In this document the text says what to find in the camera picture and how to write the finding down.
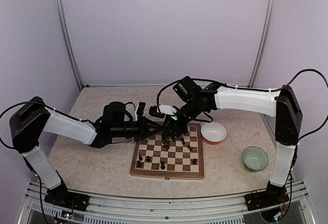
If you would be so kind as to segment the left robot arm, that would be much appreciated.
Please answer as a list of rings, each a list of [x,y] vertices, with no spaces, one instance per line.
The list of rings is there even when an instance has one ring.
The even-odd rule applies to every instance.
[[[131,114],[126,104],[113,101],[104,107],[102,116],[95,122],[57,111],[38,96],[20,105],[21,108],[9,121],[13,148],[23,156],[32,172],[52,190],[52,198],[61,206],[68,205],[72,195],[65,189],[64,181],[39,146],[38,139],[43,132],[71,138],[100,149],[111,144],[114,138],[140,141],[163,130],[161,124],[143,116],[143,102],[139,103],[135,114]]]

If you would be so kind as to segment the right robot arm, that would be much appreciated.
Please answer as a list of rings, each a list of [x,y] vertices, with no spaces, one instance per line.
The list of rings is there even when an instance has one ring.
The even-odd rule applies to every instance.
[[[290,86],[252,89],[214,80],[209,80],[208,85],[202,88],[198,81],[186,76],[171,83],[170,86],[185,104],[181,108],[157,104],[157,112],[167,116],[174,134],[183,133],[190,121],[212,110],[241,110],[274,117],[277,149],[270,178],[272,186],[262,194],[266,205],[274,205],[282,197],[280,188],[286,184],[291,171],[302,123],[302,112],[293,89]]]

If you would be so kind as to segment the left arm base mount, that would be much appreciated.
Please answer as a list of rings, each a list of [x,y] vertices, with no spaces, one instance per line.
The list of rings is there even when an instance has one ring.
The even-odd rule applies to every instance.
[[[70,191],[50,191],[45,196],[45,202],[55,206],[85,212],[90,196]]]

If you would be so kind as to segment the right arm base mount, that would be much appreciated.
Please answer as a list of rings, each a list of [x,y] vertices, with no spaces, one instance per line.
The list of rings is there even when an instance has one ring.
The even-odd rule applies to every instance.
[[[289,201],[286,187],[278,187],[269,181],[266,189],[260,192],[252,192],[244,196],[248,211],[267,208]]]

